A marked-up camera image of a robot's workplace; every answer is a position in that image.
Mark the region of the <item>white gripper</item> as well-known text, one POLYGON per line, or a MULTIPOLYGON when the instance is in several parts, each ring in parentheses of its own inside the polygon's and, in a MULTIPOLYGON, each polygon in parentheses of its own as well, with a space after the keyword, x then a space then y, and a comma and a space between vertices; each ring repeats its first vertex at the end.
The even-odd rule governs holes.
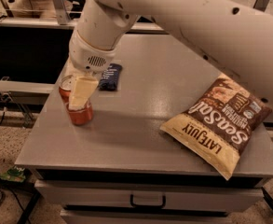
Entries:
POLYGON ((62 75, 63 79, 71 79, 70 110, 82 109, 99 84, 98 79, 93 75, 77 76, 76 69, 101 73, 108 68, 115 54, 114 49, 102 50, 92 47, 74 29, 69 43, 70 59, 67 60, 62 75))

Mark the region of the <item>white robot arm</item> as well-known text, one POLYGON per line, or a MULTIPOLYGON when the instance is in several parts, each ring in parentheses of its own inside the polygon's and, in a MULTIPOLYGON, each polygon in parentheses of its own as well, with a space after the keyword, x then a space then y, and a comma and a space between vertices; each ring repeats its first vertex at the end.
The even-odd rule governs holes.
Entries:
POLYGON ((101 72, 145 17, 273 109, 273 16, 230 0, 87 0, 69 43, 81 71, 101 72))

